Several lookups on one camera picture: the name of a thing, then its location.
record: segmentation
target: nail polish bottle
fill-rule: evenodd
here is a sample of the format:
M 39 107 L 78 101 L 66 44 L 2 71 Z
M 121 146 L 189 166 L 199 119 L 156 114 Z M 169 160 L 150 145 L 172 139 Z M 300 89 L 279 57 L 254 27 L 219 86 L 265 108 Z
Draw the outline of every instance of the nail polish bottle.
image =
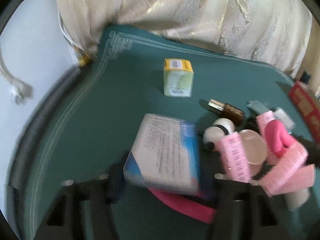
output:
M 214 99 L 210 99 L 208 105 L 212 109 L 222 112 L 221 117 L 230 119 L 236 126 L 240 125 L 244 119 L 244 112 L 232 105 L 224 104 Z

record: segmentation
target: green tablecloth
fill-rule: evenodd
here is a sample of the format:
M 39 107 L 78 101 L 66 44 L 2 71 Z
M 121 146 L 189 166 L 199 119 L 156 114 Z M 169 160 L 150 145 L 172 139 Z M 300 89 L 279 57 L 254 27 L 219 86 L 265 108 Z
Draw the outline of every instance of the green tablecloth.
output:
M 163 95 L 165 58 L 191 61 L 195 73 L 191 98 Z M 146 113 L 193 121 L 201 132 L 218 117 L 203 108 L 204 100 L 227 102 L 247 115 L 246 102 L 259 100 L 269 108 L 282 107 L 296 122 L 294 133 L 311 139 L 287 97 L 291 86 L 288 77 L 268 64 L 167 41 L 127 26 L 109 26 L 89 74 L 63 101 L 41 140 L 25 199 L 27 239 L 33 238 L 60 182 L 86 181 L 106 171 L 131 148 Z M 305 239 L 320 220 L 316 196 L 320 197 L 319 179 L 308 203 L 296 212 L 287 211 L 282 196 L 271 199 L 293 239 Z M 171 210 L 147 189 L 134 186 L 127 188 L 113 212 L 123 240 L 204 239 L 207 229 Z

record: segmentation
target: barcode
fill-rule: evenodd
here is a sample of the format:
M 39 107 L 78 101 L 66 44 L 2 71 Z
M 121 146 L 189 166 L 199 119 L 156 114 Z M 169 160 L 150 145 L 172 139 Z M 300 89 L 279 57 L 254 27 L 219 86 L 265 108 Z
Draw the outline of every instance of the barcode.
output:
M 181 60 L 170 60 L 170 68 L 182 69 Z

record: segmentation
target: small cube box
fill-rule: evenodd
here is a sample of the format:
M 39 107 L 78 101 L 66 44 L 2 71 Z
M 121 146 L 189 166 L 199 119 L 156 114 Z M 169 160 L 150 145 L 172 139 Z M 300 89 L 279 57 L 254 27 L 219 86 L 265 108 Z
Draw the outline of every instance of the small cube box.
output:
M 177 58 L 164 60 L 164 95 L 191 97 L 193 69 L 190 61 Z

